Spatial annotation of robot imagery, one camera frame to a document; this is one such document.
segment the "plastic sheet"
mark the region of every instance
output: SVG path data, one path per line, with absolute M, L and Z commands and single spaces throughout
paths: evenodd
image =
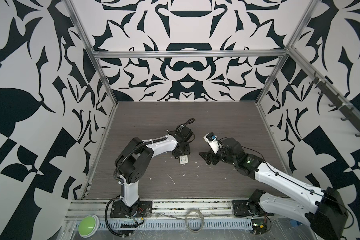
M 269 232 L 262 235 L 254 235 L 249 231 L 237 229 L 201 230 L 192 233 L 188 230 L 136 230 L 130 240 L 316 240 L 311 229 L 304 225 L 293 226 L 288 218 L 271 218 L 272 227 Z M 99 230 L 90 238 L 82 238 L 75 230 L 72 240 L 118 240 L 121 237 L 114 236 L 108 230 Z

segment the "aluminum frame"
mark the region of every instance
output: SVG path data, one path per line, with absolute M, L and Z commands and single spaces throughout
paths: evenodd
M 295 28 L 295 31 L 293 32 L 291 38 L 289 39 L 287 45 L 285 46 L 284 50 L 287 51 L 288 48 L 291 46 L 294 46 L 295 43 L 300 38 L 302 31 L 307 27 L 309 21 L 312 18 L 313 12 L 315 11 L 317 5 L 321 2 L 321 0 L 311 0 L 301 17 L 298 25 Z M 265 85 L 263 89 L 261 90 L 258 98 L 256 99 L 256 103 L 260 104 L 261 101 L 264 99 L 264 97 L 267 95 L 269 88 L 273 84 L 274 80 L 276 79 L 277 74 L 281 70 L 281 68 L 284 66 L 285 62 L 287 61 L 288 56 L 284 55 L 282 58 L 279 59 L 278 63 L 273 68 L 271 74 L 269 75 L 268 79 L 265 82 Z
M 259 96 L 256 99 L 256 103 L 260 104 L 261 101 L 264 99 L 264 97 L 267 95 L 269 89 L 271 88 L 273 82 L 276 79 L 277 74 L 279 74 L 279 72 L 281 71 L 282 67 L 284 66 L 285 62 L 288 59 L 288 55 L 285 54 L 283 55 L 281 58 L 279 58 L 278 62 L 276 63 L 276 65 L 274 66 L 271 74 L 269 75 L 269 77 L 267 78 L 263 88 L 260 91 Z
M 332 103 L 338 102 L 337 104 L 343 104 L 340 107 L 338 106 L 338 110 L 340 110 L 340 112 L 346 117 L 345 119 L 347 119 L 357 129 L 357 131 L 360 132 L 360 111 L 357 110 L 355 106 L 353 106 L 353 104 L 350 103 L 350 101 L 344 97 L 344 95 L 340 93 L 339 90 L 336 89 L 335 86 L 328 82 L 326 78 L 314 66 L 312 66 L 312 64 L 310 64 L 309 61 L 303 55 L 301 55 L 301 53 L 299 53 L 298 50 L 290 47 L 288 48 L 287 53 L 296 62 L 296 64 L 300 66 L 301 69 L 313 80 L 313 83 L 316 84 L 316 86 L 321 89 L 330 100 L 332 99 Z M 316 78 L 327 81 L 326 84 L 324 84 L 326 88 L 323 88 L 323 85 Z
M 92 179 L 93 179 L 93 176 L 95 175 L 95 172 L 96 172 L 96 169 L 97 169 L 97 164 L 100 161 L 101 152 L 102 152 L 104 144 L 105 144 L 105 142 L 107 140 L 109 130 L 110 130 L 111 126 L 112 126 L 112 122 L 113 122 L 113 120 L 115 118 L 115 113 L 116 113 L 116 109 L 117 109 L 118 105 L 119 104 L 114 106 L 112 108 L 111 112 L 110 112 L 108 122 L 106 124 L 106 128 L 104 129 L 103 135 L 101 136 L 101 139 L 100 139 L 100 144 L 99 144 L 99 146 L 97 147 L 97 150 L 96 150 L 96 155 L 95 155 L 94 161 L 93 161 L 92 165 L 89 167 L 89 172 L 87 174 L 87 178 L 86 178 L 84 184 L 81 187 L 80 199 L 84 199 L 86 197 L 86 195 L 87 195 L 86 193 L 91 188 Z
M 191 50 L 191 51 L 94 51 L 101 58 L 189 58 L 189 57 L 243 57 L 283 56 L 285 50 Z
M 109 81 L 106 77 L 106 75 L 103 72 L 103 69 L 101 68 L 98 60 L 94 57 L 92 53 L 92 45 L 89 42 L 89 39 L 87 37 L 87 33 L 84 30 L 84 27 L 81 24 L 79 15 L 76 12 L 76 8 L 72 2 L 72 0 L 62 0 L 67 8 L 67 11 L 69 13 L 70 19 L 72 21 L 72 24 L 75 26 L 77 30 L 77 34 L 80 37 L 80 40 L 82 41 L 85 50 L 87 51 L 87 54 L 89 56 L 89 59 L 91 60 L 91 63 L 93 67 L 95 68 L 96 72 L 99 74 L 100 81 L 103 84 L 108 96 L 111 98 L 112 104 L 116 106 L 117 99 L 115 95 L 113 94 L 113 91 L 109 85 Z
M 325 79 L 325 77 L 294 47 L 289 47 L 286 52 L 312 80 L 316 77 Z
M 288 167 L 288 162 L 289 162 L 289 159 L 285 159 L 283 157 L 283 155 L 281 154 L 281 151 L 280 151 L 280 148 L 279 148 L 279 145 L 277 144 L 276 142 L 276 139 L 274 138 L 273 136 L 273 132 L 271 131 L 271 128 L 269 127 L 269 124 L 267 123 L 267 120 L 266 120 L 266 115 L 264 113 L 264 110 L 263 108 L 259 105 L 259 104 L 256 104 L 256 107 L 257 109 L 259 110 L 259 113 L 260 113 L 260 116 L 261 116 L 261 119 L 263 120 L 263 123 L 264 123 L 264 126 L 268 132 L 268 135 L 269 135 L 269 138 L 271 139 L 271 142 L 276 150 L 276 153 L 277 155 L 279 156 L 279 159 L 281 161 L 281 165 L 283 166 L 283 169 L 284 169 L 284 172 L 290 176 L 292 176 L 292 171 L 290 170 L 290 168 Z

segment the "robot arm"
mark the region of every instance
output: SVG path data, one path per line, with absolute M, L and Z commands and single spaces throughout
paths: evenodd
M 281 172 L 262 158 L 247 154 L 234 138 L 218 141 L 211 132 L 204 139 L 211 150 L 199 154 L 208 165 L 216 165 L 219 161 L 234 165 L 240 174 L 270 185 L 294 199 L 256 190 L 246 206 L 242 206 L 248 209 L 248 215 L 280 214 L 310 226 L 325 240 L 341 238 L 348 214 L 336 190 L 330 187 L 324 190 Z
M 166 132 L 166 135 L 156 139 L 140 140 L 133 138 L 115 161 L 114 178 L 121 184 L 121 208 L 126 216 L 133 216 L 139 204 L 139 179 L 144 175 L 154 156 L 172 151 L 175 159 L 182 155 L 189 155 L 188 140 L 193 132 L 186 126 L 194 122 L 189 119 L 177 126 L 176 130 Z

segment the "black cable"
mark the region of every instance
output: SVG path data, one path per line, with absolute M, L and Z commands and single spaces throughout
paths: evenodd
M 180 132 L 185 126 L 187 126 L 188 124 L 193 123 L 194 121 L 195 121 L 194 118 L 188 119 L 185 123 L 182 123 L 182 124 L 178 125 L 178 126 L 176 127 L 176 130 L 169 131 L 169 134 Z
M 106 212 L 105 212 L 105 215 L 104 215 L 104 219 L 105 219 L 105 221 L 106 221 L 106 226 L 107 226 L 107 229 L 113 234 L 113 235 L 116 235 L 116 236 L 118 236 L 118 237 L 129 237 L 130 235 L 125 235 L 125 234 L 120 234 L 120 233 L 116 233 L 114 230 L 112 230 L 111 228 L 110 228 L 110 226 L 109 226 L 109 223 L 108 223 L 108 207 L 109 207 L 109 205 L 110 205 L 110 203 L 111 202 L 113 202 L 113 201 L 119 201 L 120 202 L 120 198 L 119 197 L 115 197 L 115 198 L 113 198 L 113 199 L 111 199 L 111 200 L 109 200 L 109 202 L 107 203 L 107 205 L 106 205 Z M 130 227 L 137 227 L 137 226 L 140 226 L 140 225 L 142 225 L 144 223 L 144 219 L 142 219 L 142 222 L 141 223 L 136 223 L 135 225 L 131 225 Z
M 274 170 L 271 169 L 271 167 L 268 165 L 267 161 L 265 161 L 264 156 L 263 156 L 261 153 L 259 153 L 259 152 L 256 151 L 256 150 L 250 149 L 249 147 L 244 147 L 244 148 L 249 149 L 249 150 L 254 151 L 254 152 L 257 152 L 258 154 L 260 154 L 261 157 L 263 158 L 265 164 L 268 166 L 269 170 L 271 170 L 276 176 L 282 177 L 282 178 L 284 178 L 284 179 L 286 179 L 286 180 L 288 180 L 288 181 L 290 181 L 290 182 L 298 185 L 299 187 L 307 190 L 308 192 L 311 192 L 311 193 L 316 194 L 316 195 L 318 195 L 318 196 L 320 196 L 320 197 L 323 197 L 323 198 L 326 198 L 326 199 L 328 199 L 328 200 L 331 200 L 332 202 L 335 202 L 336 204 L 338 204 L 338 205 L 340 205 L 341 207 L 343 207 L 345 210 L 347 210 L 347 212 L 350 213 L 350 215 L 351 215 L 351 217 L 352 217 L 352 223 L 351 223 L 348 227 L 345 227 L 344 229 L 347 229 L 347 228 L 350 228 L 350 227 L 353 226 L 353 224 L 355 223 L 355 218 L 353 217 L 353 214 L 352 214 L 344 205 L 342 205 L 342 204 L 340 204 L 340 203 L 336 202 L 335 200 L 332 200 L 332 199 L 330 199 L 330 198 L 328 198 L 328 197 L 325 197 L 325 196 L 323 196 L 323 195 L 321 195 L 321 194 L 315 193 L 315 192 L 313 192 L 313 191 L 305 188 L 304 186 L 302 186 L 302 185 L 300 185 L 300 184 L 298 184 L 298 183 L 296 183 L 296 182 L 294 182 L 294 181 L 292 181 L 292 180 L 290 180 L 290 179 L 288 179 L 288 178 L 286 178 L 286 177 L 283 177 L 282 175 L 276 173 Z
M 265 232 L 269 232 L 269 230 L 272 227 L 272 222 L 271 222 L 271 220 L 269 219 L 269 217 L 267 215 L 265 215 L 265 217 L 269 220 L 269 228 L 268 228 L 268 225 L 267 225 L 267 230 Z
M 187 143 L 191 143 L 191 142 L 193 142 L 195 140 L 195 138 L 196 138 L 195 134 L 193 133 L 192 135 L 193 135 L 193 139 L 191 141 L 187 142 Z

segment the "green button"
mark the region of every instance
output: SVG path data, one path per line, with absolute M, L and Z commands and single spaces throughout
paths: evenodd
M 90 234 L 96 226 L 96 220 L 92 216 L 88 216 L 81 220 L 79 224 L 79 234 L 86 236 Z

